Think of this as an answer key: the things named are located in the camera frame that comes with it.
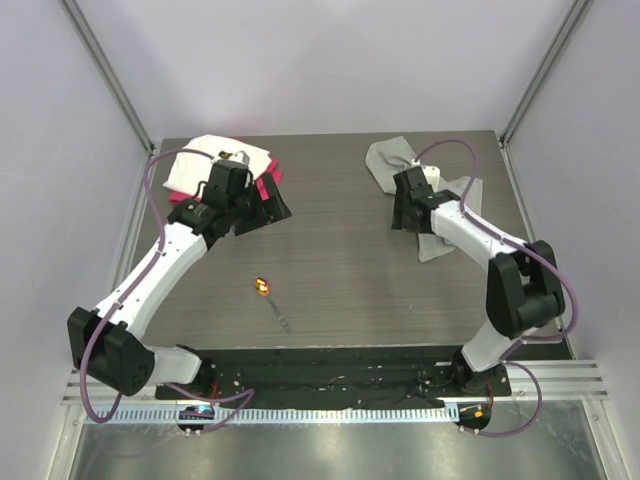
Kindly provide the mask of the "grey cloth napkin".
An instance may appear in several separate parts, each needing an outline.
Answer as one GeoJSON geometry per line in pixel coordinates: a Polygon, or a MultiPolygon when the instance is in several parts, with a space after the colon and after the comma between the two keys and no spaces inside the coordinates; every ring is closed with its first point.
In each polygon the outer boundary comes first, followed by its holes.
{"type": "MultiPolygon", "coordinates": [[[[396,185],[393,176],[409,169],[411,161],[417,154],[403,136],[373,143],[369,146],[365,156],[365,165],[380,189],[388,195],[396,193],[396,185]]],[[[469,184],[471,178],[463,176],[456,180],[446,181],[441,177],[439,191],[450,190],[461,196],[469,184]]],[[[435,258],[447,255],[456,250],[456,247],[443,238],[434,234],[418,235],[418,258],[424,263],[435,258]]]]}

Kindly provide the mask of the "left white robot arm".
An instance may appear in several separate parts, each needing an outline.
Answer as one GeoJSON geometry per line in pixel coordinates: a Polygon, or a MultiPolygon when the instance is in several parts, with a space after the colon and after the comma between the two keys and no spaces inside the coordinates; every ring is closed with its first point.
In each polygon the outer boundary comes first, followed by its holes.
{"type": "Polygon", "coordinates": [[[211,391],[213,375],[203,358],[187,347],[144,345],[147,327],[181,277],[218,240],[291,215],[273,174],[253,179],[239,162],[215,162],[199,189],[199,196],[174,205],[155,244],[109,296],[91,310],[76,308],[67,320],[75,368],[121,395],[163,383],[177,383],[193,399],[211,391]]]}

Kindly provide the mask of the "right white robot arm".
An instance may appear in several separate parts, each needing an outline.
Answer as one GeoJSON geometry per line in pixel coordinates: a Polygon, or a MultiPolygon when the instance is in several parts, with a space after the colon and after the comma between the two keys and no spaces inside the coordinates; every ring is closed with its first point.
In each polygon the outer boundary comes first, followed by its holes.
{"type": "Polygon", "coordinates": [[[453,355],[451,380],[472,395],[534,332],[566,308],[551,246],[528,243],[495,228],[449,190],[435,191],[416,166],[393,176],[392,228],[433,234],[474,260],[486,272],[487,320],[453,355]]]}

